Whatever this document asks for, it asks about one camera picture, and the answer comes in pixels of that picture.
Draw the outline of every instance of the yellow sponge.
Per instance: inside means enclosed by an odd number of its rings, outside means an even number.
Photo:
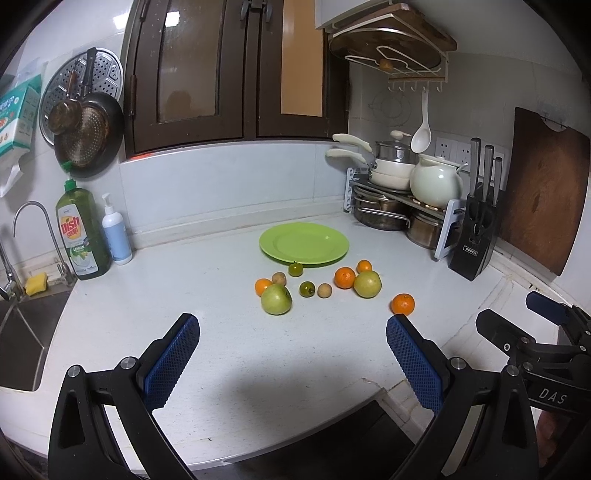
[[[47,274],[45,272],[39,273],[27,280],[25,284],[25,292],[30,297],[35,293],[39,293],[47,290]]]

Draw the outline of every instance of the white ladle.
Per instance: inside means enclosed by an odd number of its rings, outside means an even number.
[[[423,124],[416,131],[410,142],[410,148],[415,153],[423,153],[431,144],[431,129],[429,128],[429,115],[427,104],[429,102],[429,90],[424,89],[421,94],[421,107],[423,108]]]

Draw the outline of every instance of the dish soap bottle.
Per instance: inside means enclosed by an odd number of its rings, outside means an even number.
[[[80,280],[100,277],[111,266],[111,256],[96,220],[95,200],[73,179],[66,180],[64,188],[56,205],[57,224],[74,273]]]

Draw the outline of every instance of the green plate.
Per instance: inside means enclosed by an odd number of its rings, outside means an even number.
[[[265,231],[261,250],[276,260],[319,265],[338,260],[349,250],[342,233],[318,223],[283,223]]]

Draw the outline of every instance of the tissue box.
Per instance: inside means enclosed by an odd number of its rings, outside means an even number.
[[[40,98],[41,75],[37,75],[0,99],[0,197],[22,174],[18,159],[31,149]]]

